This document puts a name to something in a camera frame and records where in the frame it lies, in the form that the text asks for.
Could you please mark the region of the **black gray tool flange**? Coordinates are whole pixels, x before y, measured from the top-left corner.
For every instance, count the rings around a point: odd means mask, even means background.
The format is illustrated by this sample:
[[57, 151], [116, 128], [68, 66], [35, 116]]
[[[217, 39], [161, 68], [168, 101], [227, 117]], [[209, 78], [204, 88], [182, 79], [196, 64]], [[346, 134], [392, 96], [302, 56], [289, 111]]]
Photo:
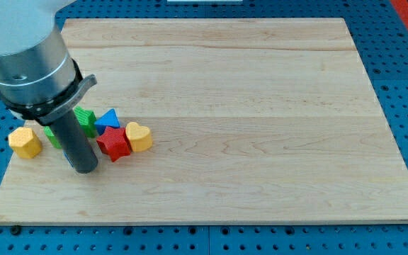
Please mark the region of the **black gray tool flange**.
[[0, 90], [0, 98], [13, 111], [14, 115], [24, 120], [35, 120], [42, 126], [51, 125], [58, 119], [71, 111], [84, 97], [85, 93], [94, 85], [97, 80], [94, 74], [83, 77], [77, 62], [72, 59], [74, 65], [75, 78], [69, 86], [52, 98], [40, 103], [19, 103], [15, 99], [10, 99]]

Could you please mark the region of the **dark gray cylindrical pusher rod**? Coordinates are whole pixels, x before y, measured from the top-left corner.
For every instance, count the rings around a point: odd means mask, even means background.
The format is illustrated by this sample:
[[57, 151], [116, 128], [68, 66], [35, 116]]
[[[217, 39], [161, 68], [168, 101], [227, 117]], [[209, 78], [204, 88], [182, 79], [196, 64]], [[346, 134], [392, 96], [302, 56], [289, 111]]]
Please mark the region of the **dark gray cylindrical pusher rod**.
[[87, 174], [98, 166], [97, 156], [73, 110], [56, 119], [50, 129], [76, 172]]

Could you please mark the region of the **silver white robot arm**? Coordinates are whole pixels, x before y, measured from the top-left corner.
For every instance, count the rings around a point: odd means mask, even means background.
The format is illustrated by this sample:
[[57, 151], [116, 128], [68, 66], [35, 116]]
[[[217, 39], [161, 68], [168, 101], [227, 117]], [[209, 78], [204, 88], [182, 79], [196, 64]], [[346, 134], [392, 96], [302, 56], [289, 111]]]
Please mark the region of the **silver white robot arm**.
[[0, 0], [0, 97], [24, 120], [48, 126], [80, 174], [98, 165], [74, 107], [97, 80], [82, 76], [55, 15], [72, 0]]

